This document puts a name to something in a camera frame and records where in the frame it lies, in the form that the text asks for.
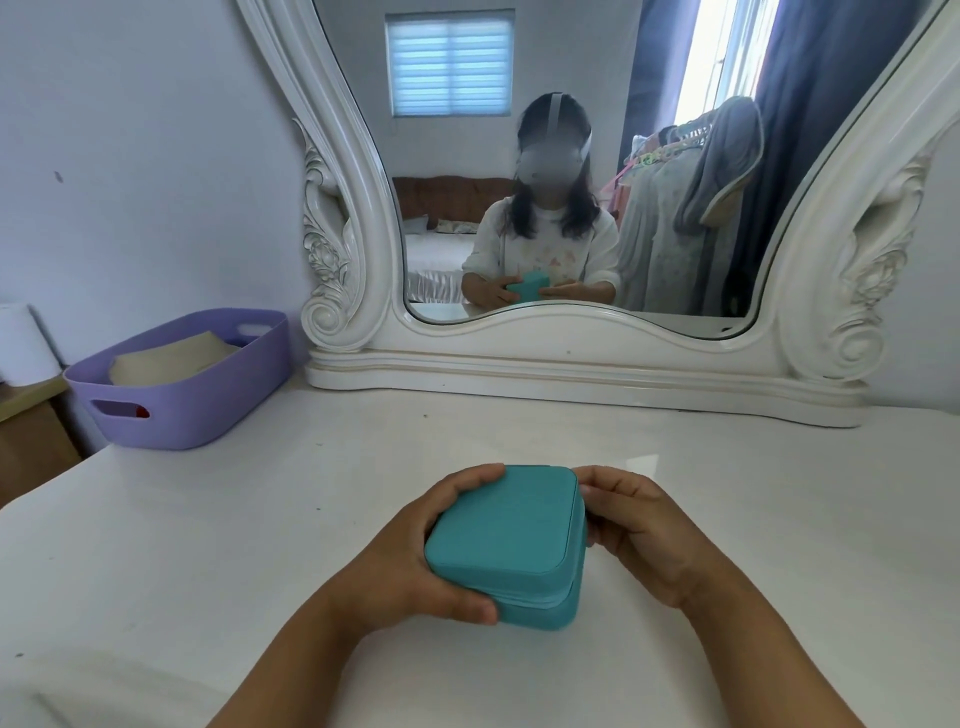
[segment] box lid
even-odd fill
[[[424,552],[445,579],[536,600],[569,591],[583,541],[574,472],[513,465],[495,483],[462,494],[437,521]]]

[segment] wall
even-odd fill
[[[259,63],[231,0],[3,4],[0,299],[61,361],[200,308],[299,314],[302,150]]]
[[[542,93],[556,90],[573,94],[587,109],[594,182],[602,185],[616,174],[638,0],[315,0],[315,5],[391,176],[512,177],[520,114]],[[384,16],[504,7],[516,9],[513,114],[394,119]]]
[[[890,332],[869,381],[888,404],[960,413],[960,127],[941,142],[900,285],[878,311]]]

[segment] window blind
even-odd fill
[[[510,113],[514,13],[387,15],[394,116]]]

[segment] mirror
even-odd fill
[[[449,324],[609,305],[735,335],[791,199],[927,0],[315,0]]]

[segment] purple plastic bin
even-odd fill
[[[196,448],[216,440],[287,380],[292,371],[288,330],[287,317],[280,311],[211,308],[96,353],[69,367],[63,376],[111,442],[128,448]],[[117,387],[109,383],[115,356],[172,344],[204,331],[242,348],[171,384]]]

